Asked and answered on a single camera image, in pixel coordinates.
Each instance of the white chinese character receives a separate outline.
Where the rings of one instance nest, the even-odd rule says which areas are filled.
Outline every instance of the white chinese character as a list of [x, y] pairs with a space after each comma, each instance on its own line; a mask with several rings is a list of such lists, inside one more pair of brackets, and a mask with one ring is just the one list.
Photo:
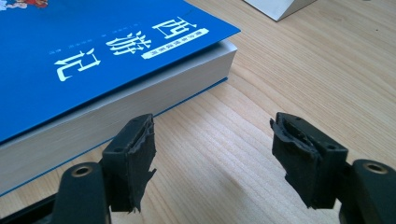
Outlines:
[[78, 69], [78, 71], [79, 72], [82, 72], [82, 71], [84, 71], [84, 70], [86, 70], [86, 69], [88, 69], [88, 68], [91, 68], [91, 67], [93, 67], [93, 66], [96, 66], [96, 65], [99, 65], [99, 63], [100, 63], [100, 61], [98, 61], [97, 59], [96, 59], [96, 57], [95, 57], [95, 55], [93, 54], [93, 51], [94, 51], [94, 49], [91, 49], [90, 51], [88, 51], [86, 54], [87, 55], [92, 55], [92, 57], [93, 57], [93, 59], [94, 59], [94, 62], [93, 63], [90, 63], [90, 64], [88, 64], [88, 65], [82, 65], [82, 63], [81, 63], [81, 60], [76, 60], [76, 61], [74, 61], [75, 59], [77, 59], [77, 58], [82, 58], [84, 55], [85, 55], [85, 53], [83, 53], [83, 52], [79, 52], [79, 54], [77, 54], [77, 55], [75, 55], [75, 56], [72, 56], [72, 57], [70, 57], [70, 58], [66, 58], [66, 59], [63, 59], [63, 60], [60, 60], [60, 61], [58, 61], [58, 62], [56, 62], [55, 64], [59, 64], [59, 65], [63, 65], [62, 67], [60, 67], [60, 68], [58, 68], [57, 70], [56, 70], [56, 72], [58, 73], [58, 78], [61, 80], [61, 81], [66, 81], [68, 78], [70, 78], [71, 76], [69, 76], [69, 77], [67, 77], [67, 76], [65, 76], [64, 75], [64, 69], [67, 69], [67, 68], [70, 68], [70, 67], [72, 67], [72, 66], [74, 66], [74, 65], [78, 65], [79, 64], [79, 69]]
[[175, 35], [179, 35], [181, 33], [189, 31], [190, 29], [188, 28], [188, 26], [192, 26], [194, 28], [197, 27], [196, 24], [190, 24], [187, 21], [181, 19], [180, 17], [178, 17], [178, 19], [180, 21], [175, 21], [175, 20], [165, 21], [161, 24], [153, 26], [152, 28], [158, 29], [159, 31], [161, 31], [161, 33], [165, 35], [165, 39], [169, 39], [171, 37], [174, 37]]
[[106, 44], [111, 46], [111, 50], [115, 50], [114, 55], [120, 55], [131, 52], [134, 54], [137, 50], [142, 50], [145, 47], [149, 49], [151, 40], [145, 40], [146, 36], [141, 35], [141, 32], [137, 32], [135, 36], [132, 34], [127, 35], [125, 38], [116, 38], [112, 41], [108, 41]]

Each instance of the cartoon illustration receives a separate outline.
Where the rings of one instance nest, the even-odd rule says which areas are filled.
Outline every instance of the cartoon illustration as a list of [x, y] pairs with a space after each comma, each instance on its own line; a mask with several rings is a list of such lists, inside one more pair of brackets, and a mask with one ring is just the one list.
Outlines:
[[46, 7], [49, 3], [48, 0], [13, 0], [14, 3], [10, 4], [8, 0], [0, 0], [0, 11], [7, 10], [8, 8], [27, 8], [28, 5], [35, 7]]

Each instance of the wooden table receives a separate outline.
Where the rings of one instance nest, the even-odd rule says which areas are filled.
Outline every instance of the wooden table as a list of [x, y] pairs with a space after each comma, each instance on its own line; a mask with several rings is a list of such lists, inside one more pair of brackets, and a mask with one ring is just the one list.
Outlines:
[[[307, 209], [271, 153], [269, 119], [300, 116], [396, 167], [396, 1], [318, 0], [274, 22], [241, 0], [190, 0], [238, 26], [229, 80], [155, 119], [158, 149], [141, 214], [114, 223], [338, 223]], [[72, 164], [0, 198], [0, 216], [57, 191]]]

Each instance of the wood grain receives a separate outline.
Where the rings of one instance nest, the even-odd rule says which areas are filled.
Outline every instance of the wood grain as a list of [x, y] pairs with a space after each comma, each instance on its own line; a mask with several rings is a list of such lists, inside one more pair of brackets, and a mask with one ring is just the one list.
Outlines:
[[[396, 2], [318, 0], [274, 22], [241, 0], [190, 0], [239, 27], [229, 80], [155, 118], [158, 172], [141, 214], [114, 223], [338, 223], [306, 209], [272, 156], [269, 119], [301, 116], [349, 149], [396, 167]], [[72, 164], [0, 198], [0, 216], [51, 195]]]

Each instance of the book title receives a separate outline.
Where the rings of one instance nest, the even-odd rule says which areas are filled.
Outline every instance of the book title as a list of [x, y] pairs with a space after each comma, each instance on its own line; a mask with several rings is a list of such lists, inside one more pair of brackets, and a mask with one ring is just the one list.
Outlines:
[[[109, 40], [104, 43], [104, 45], [113, 52], [114, 56], [136, 54], [140, 52], [140, 56], [144, 60], [149, 60], [191, 42], [209, 32], [206, 28], [199, 29], [197, 24], [189, 23], [180, 17], [177, 17], [176, 20], [156, 24], [151, 28], [163, 34], [163, 38], [169, 40], [169, 42], [156, 49], [150, 49], [152, 41], [149, 39], [149, 36], [142, 34], [141, 31], [137, 31], [136, 33], [129, 33], [127, 36]], [[71, 75], [67, 76], [65, 74], [66, 70], [72, 68], [76, 70], [77, 68], [77, 71], [83, 72], [94, 66], [100, 65], [100, 62], [100, 57], [98, 59], [95, 56], [94, 49], [90, 49], [87, 52], [82, 52], [80, 50], [78, 54], [58, 60], [55, 64], [59, 65], [57, 69], [59, 80], [65, 82], [72, 77]]]

